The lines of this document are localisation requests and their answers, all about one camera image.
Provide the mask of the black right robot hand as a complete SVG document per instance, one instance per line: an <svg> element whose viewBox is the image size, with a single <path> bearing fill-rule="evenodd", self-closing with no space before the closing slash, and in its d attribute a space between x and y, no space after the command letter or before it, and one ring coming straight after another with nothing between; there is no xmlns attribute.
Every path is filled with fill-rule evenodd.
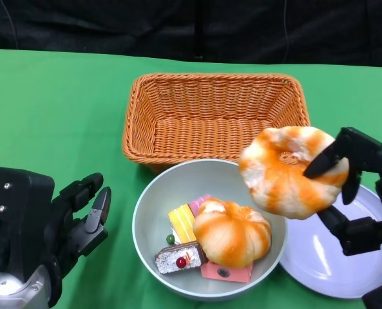
<svg viewBox="0 0 382 309"><path fill-rule="evenodd" d="M335 141L313 159L304 175L310 179L317 178L343 158L349 160L349 175L341 191L343 203L348 205L356 197L363 171L379 175L376 192L382 203L382 143L353 127L341 128ZM380 249L382 221L371 217L348 220L332 205L320 211L318 216L338 238L344 255L353 256Z"/></svg>

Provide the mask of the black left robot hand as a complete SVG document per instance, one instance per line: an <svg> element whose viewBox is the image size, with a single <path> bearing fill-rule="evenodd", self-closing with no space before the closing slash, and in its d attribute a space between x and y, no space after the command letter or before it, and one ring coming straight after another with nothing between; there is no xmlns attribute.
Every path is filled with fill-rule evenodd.
<svg viewBox="0 0 382 309"><path fill-rule="evenodd" d="M62 281L80 256L88 256L107 237L104 228L111 204L111 189L103 187L104 177L93 173L76 180L52 201L52 218L46 240L53 256L49 262L52 277Z"/></svg>

